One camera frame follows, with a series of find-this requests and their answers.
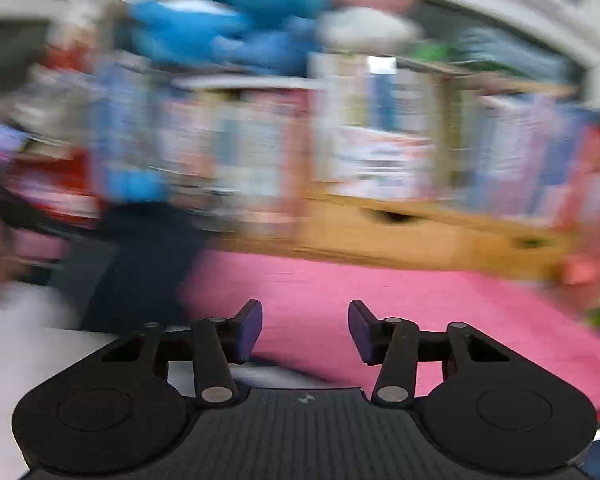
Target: book spine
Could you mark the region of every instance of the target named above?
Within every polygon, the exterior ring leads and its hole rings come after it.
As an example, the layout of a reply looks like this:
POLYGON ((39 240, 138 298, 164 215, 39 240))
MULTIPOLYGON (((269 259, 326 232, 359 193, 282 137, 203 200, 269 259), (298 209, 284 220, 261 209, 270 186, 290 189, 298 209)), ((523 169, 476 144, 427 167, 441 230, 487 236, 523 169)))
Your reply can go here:
POLYGON ((235 104, 227 93, 218 94, 216 108, 216 179, 218 185, 235 191, 237 169, 237 124, 235 104))
POLYGON ((592 174, 600 161, 600 124, 591 117, 584 128, 582 142, 568 177, 566 195, 551 219, 552 227, 568 230, 576 227, 578 213, 593 183, 592 174))
POLYGON ((356 176, 338 193, 375 200, 430 197, 433 145, 426 137, 347 127, 358 140, 356 176))
POLYGON ((319 182, 333 182, 338 178, 334 138, 343 123, 338 95, 338 66, 333 54, 311 53, 309 73, 311 78, 320 82, 320 88, 312 92, 313 173, 319 182))
POLYGON ((283 92, 283 101, 287 105, 288 121, 283 131, 285 154, 283 166, 285 179, 285 212, 288 215, 287 225, 280 235, 286 239, 296 239, 299 225, 304 218, 305 197, 311 181, 312 139, 309 123, 311 91, 287 90, 283 92))
POLYGON ((175 88, 165 89, 160 102, 160 152, 164 168, 187 173, 187 156, 192 152, 195 110, 193 95, 175 88))
POLYGON ((396 128, 395 74, 370 76, 370 121, 376 130, 394 132, 396 128))
POLYGON ((283 208, 283 122, 280 93, 258 91, 250 95, 248 166, 250 196, 247 218, 253 235, 275 236, 283 208))
POLYGON ((483 212, 488 204, 488 169, 491 144, 496 126, 494 110, 480 100, 477 108, 477 139, 472 156, 471 188, 467 194, 467 209, 483 212))
POLYGON ((455 206, 465 207, 471 183, 472 152, 477 142, 477 93, 474 90, 460 90, 460 146, 452 154, 458 170, 452 200, 455 206))
POLYGON ((462 186, 462 94, 460 83, 453 78, 444 82, 448 114, 445 125, 445 144, 449 161, 449 191, 462 186))
POLYGON ((110 128, 110 77, 113 62, 109 56, 99 56, 94 62, 94 99, 91 102, 88 121, 89 138, 89 181, 91 189, 99 196, 106 197, 106 167, 109 160, 107 145, 110 128))
POLYGON ((366 56, 333 54, 338 64, 338 94, 341 97, 343 122, 347 126, 369 124, 369 79, 366 56))
POLYGON ((120 58, 112 66, 111 92, 106 129, 106 196, 124 202, 130 187, 130 171, 140 163, 141 128, 146 127, 146 75, 142 67, 120 58))
POLYGON ((196 122, 194 126, 194 174, 203 180, 211 181, 218 174, 216 145, 218 130, 221 126, 219 105, 221 97, 218 92, 200 90, 194 102, 196 122))
POLYGON ((251 204, 251 136, 254 124, 253 91, 244 90, 240 92, 240 100, 237 103, 238 113, 238 183, 239 205, 238 209, 242 219, 248 220, 251 204))
POLYGON ((494 110, 493 139, 488 155, 486 170, 486 196, 483 202, 483 212, 497 215, 502 208, 502 201, 506 196, 503 183, 506 182, 507 173, 511 172, 512 142, 514 137, 510 110, 496 106, 494 110))
POLYGON ((529 114, 524 121, 529 134, 529 149, 520 181, 521 219, 527 219, 532 214, 534 193, 539 186, 544 156, 556 125, 554 99, 540 94, 534 95, 529 114))
POLYGON ((394 81, 395 129, 412 135, 426 135, 429 129, 429 101, 423 86, 426 76, 398 69, 394 81))
POLYGON ((437 74, 420 74, 422 82, 422 110, 427 123, 427 136, 435 145, 434 182, 436 192, 449 197, 453 168, 447 138, 449 122, 448 106, 445 96, 445 77, 437 74))
POLYGON ((557 127, 543 163, 532 202, 534 222, 550 226, 568 192, 568 176, 586 127, 588 112, 570 106, 558 107, 557 127))
POLYGON ((528 118, 530 105, 526 103, 503 108, 496 142, 498 153, 493 170, 492 203, 490 212, 496 216, 516 218, 522 216, 522 187, 524 169, 530 156, 530 130, 528 118))
POLYGON ((242 93, 242 165, 244 168, 244 185, 242 186, 242 215, 248 235, 254 234, 254 212, 258 209, 258 177, 255 163, 255 145, 258 126, 261 122, 258 106, 259 91, 247 90, 242 93))

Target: green object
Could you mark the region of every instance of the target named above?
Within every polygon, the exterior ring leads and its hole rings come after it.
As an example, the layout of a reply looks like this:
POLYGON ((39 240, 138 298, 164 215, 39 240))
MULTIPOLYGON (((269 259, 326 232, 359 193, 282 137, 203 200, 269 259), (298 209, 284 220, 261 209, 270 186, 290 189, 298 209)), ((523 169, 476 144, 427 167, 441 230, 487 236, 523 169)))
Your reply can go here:
POLYGON ((450 49, 444 43, 416 43, 411 47, 409 57, 424 63, 446 63, 450 60, 450 49))
POLYGON ((588 311, 585 323, 593 328, 600 328, 600 308, 588 311))

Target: wooden shelf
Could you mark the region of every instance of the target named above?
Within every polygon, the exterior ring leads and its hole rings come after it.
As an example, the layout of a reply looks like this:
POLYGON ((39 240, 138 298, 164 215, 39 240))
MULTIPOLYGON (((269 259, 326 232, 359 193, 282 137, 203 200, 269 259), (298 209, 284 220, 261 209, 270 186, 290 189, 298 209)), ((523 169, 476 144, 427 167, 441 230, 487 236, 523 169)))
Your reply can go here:
POLYGON ((234 238, 225 251, 369 267, 472 270, 517 280, 552 280, 576 238, 439 205, 392 203, 316 192, 294 242, 234 238), (393 222, 383 212, 406 215, 393 222))
POLYGON ((413 200, 408 202, 369 200, 365 198, 330 194, 324 191, 314 192, 310 198, 312 200, 323 200, 359 208, 415 216, 445 224, 464 226, 479 231, 510 237, 535 237, 560 241, 565 239, 572 240, 574 238, 574 234, 572 233, 558 232, 552 229, 535 227, 520 222, 502 220, 493 216, 464 212, 445 207, 439 202, 428 202, 423 200, 413 200))
POLYGON ((398 57, 397 63, 399 68, 413 68, 414 70, 439 73, 440 75, 466 78, 468 87, 476 86, 479 88, 482 86, 481 81, 487 76, 491 79, 491 86, 494 86, 497 93, 502 94, 534 93, 561 99, 571 97, 577 91, 575 85, 518 79, 502 76, 495 72, 472 72, 462 66, 449 63, 423 62, 408 57, 398 57))
POLYGON ((254 75, 197 75, 184 76, 173 81, 177 88, 187 90, 231 90, 231 89, 299 89, 313 90, 320 88, 315 79, 284 76, 254 75))

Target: circular mount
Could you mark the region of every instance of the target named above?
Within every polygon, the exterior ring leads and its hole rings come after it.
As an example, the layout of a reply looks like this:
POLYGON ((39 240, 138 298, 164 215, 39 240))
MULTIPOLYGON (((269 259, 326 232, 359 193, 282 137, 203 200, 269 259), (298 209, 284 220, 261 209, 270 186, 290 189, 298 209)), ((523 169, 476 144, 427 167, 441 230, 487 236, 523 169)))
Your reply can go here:
POLYGON ((450 458, 501 474, 540 475, 576 462, 596 433, 583 393, 514 363, 463 367, 422 405, 424 427, 450 458))
POLYGON ((409 398, 409 392, 401 386, 384 386, 378 390, 378 397, 384 402, 403 402, 409 398))
POLYGON ((11 426, 30 467, 108 474, 150 460, 178 438, 187 421, 182 396, 119 364, 57 376, 20 400, 11 426))

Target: book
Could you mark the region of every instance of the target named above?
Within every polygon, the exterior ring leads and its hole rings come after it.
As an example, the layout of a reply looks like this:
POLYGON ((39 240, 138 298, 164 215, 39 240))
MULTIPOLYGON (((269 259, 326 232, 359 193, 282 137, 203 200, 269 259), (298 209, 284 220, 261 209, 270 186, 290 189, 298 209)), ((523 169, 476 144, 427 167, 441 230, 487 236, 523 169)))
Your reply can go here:
POLYGON ((241 124, 248 184, 243 198, 248 234, 291 238, 298 220, 299 180, 305 161, 298 124, 306 123, 305 91, 248 91, 241 124))
POLYGON ((158 134, 162 168, 174 176, 187 174, 188 161, 195 151, 194 131, 197 120, 195 95, 188 90, 167 86, 159 103, 158 134))
POLYGON ((592 117, 585 126, 578 153, 570 168, 567 190, 558 206, 551 226, 557 229, 573 229, 577 227, 578 214, 583 209, 585 200, 594 184, 594 172, 600 161, 600 124, 592 117))
POLYGON ((490 98, 496 109, 493 145, 488 169, 488 202, 484 212, 515 218, 522 209, 521 182, 529 158, 531 106, 525 98, 490 98))
POLYGON ((395 57, 368 56, 368 121, 366 126, 393 132, 397 129, 395 85, 397 65, 395 57))
POLYGON ((128 52, 101 56, 90 142, 91 181, 111 202, 155 202, 166 188, 155 170, 159 146, 155 101, 160 80, 149 60, 128 52))
POLYGON ((594 113, 574 105, 559 105, 553 136, 544 154, 542 171, 532 196, 528 215, 541 226, 558 218, 569 192, 569 178, 594 113))
POLYGON ((544 164, 544 155, 549 143, 555 136, 557 121, 557 104, 555 99, 542 94, 534 94, 530 101, 530 110, 522 118, 529 135, 528 152, 522 174, 517 185, 520 205, 517 219, 526 221, 538 186, 544 164))
POLYGON ((497 114, 493 105, 484 97, 476 101, 475 143, 470 155, 470 186, 466 195, 466 209, 484 212, 488 206, 490 158, 497 114))
POLYGON ((450 117, 459 128, 459 143, 450 150, 452 174, 451 190, 448 197, 452 204, 463 207, 470 186, 472 149, 476 143, 477 134, 477 91, 464 89, 455 81, 457 87, 454 97, 458 99, 456 112, 450 117))
POLYGON ((437 195, 448 189, 451 174, 444 83, 445 77, 437 73, 411 68, 400 68, 397 73, 397 129, 408 136, 426 136, 432 142, 432 186, 437 195))
POLYGON ((240 185, 240 144, 237 98, 223 93, 218 106, 216 137, 216 180, 222 188, 238 191, 240 185))
POLYGON ((222 124, 221 106, 224 94, 213 90, 196 91, 196 123, 193 131, 191 172, 196 177, 213 181, 218 176, 216 144, 222 124))
POLYGON ((349 175, 348 139, 341 126, 368 124, 368 62, 358 54, 314 53, 309 72, 318 83, 314 111, 314 168, 320 182, 339 182, 349 175))
POLYGON ((355 172, 336 193, 375 200, 432 197, 434 146, 423 136, 343 126, 355 139, 355 172))

